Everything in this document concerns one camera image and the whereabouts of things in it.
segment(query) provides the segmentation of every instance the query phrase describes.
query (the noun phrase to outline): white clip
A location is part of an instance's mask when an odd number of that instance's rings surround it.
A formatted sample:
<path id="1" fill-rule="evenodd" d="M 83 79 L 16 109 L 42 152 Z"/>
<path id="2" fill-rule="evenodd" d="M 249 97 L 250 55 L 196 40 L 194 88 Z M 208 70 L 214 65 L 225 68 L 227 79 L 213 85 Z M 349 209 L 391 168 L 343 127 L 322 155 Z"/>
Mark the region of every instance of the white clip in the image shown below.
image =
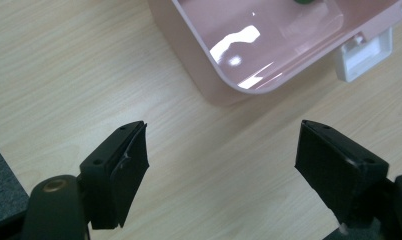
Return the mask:
<path id="1" fill-rule="evenodd" d="M 352 82 L 391 55 L 391 52 L 392 28 L 367 42 L 361 35 L 356 35 L 336 50 L 336 74 L 339 79 Z"/>

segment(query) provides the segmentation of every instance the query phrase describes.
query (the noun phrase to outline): table surface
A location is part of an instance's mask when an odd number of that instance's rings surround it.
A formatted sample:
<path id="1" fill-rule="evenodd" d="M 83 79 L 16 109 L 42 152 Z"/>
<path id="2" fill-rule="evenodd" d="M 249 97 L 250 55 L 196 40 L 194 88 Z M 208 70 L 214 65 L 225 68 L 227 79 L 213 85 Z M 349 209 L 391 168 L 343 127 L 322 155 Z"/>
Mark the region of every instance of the table surface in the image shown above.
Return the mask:
<path id="1" fill-rule="evenodd" d="M 353 83 L 327 55 L 274 92 L 205 101 L 144 0 L 0 1 L 0 152 L 30 193 L 79 174 L 111 132 L 148 123 L 123 229 L 93 239 L 322 239 L 337 221 L 294 168 L 300 123 L 328 124 L 402 174 L 402 22 Z"/>

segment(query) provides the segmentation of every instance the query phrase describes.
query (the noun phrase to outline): pink container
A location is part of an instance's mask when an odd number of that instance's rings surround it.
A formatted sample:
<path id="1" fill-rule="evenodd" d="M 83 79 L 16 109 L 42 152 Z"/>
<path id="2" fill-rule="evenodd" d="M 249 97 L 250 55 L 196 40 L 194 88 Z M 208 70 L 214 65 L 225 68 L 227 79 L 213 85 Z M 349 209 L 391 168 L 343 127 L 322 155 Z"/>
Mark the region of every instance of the pink container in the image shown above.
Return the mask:
<path id="1" fill-rule="evenodd" d="M 344 43 L 343 55 L 357 53 L 402 19 L 402 0 L 148 2 L 200 91 L 219 105 L 273 91 Z"/>

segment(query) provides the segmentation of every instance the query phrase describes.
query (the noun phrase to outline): wood grain surface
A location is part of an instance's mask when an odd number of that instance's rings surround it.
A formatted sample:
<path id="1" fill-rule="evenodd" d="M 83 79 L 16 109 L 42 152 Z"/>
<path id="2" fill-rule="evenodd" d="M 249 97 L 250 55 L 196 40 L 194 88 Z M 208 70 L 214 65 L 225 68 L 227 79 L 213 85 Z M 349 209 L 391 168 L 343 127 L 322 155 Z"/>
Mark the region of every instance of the wood grain surface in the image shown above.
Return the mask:
<path id="1" fill-rule="evenodd" d="M 322 239 L 337 221 L 294 168 L 302 119 L 333 126 L 402 174 L 402 22 L 353 83 L 328 55 L 276 91 L 205 101 L 144 0 L 0 0 L 0 151 L 30 193 L 77 175 L 126 123 L 151 167 L 123 229 L 93 239 Z"/>

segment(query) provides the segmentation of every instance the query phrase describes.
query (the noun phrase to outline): pink plastic bin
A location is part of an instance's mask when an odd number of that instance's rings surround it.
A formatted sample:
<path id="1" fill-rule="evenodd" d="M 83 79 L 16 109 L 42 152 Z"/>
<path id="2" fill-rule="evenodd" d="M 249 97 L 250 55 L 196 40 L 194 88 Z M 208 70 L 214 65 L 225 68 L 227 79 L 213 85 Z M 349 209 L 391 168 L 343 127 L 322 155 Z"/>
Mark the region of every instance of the pink plastic bin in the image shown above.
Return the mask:
<path id="1" fill-rule="evenodd" d="M 344 44 L 343 54 L 357 53 L 402 19 L 402 0 L 148 2 L 202 94 L 219 105 L 273 91 Z M 370 49 L 351 62 L 368 61 Z"/>

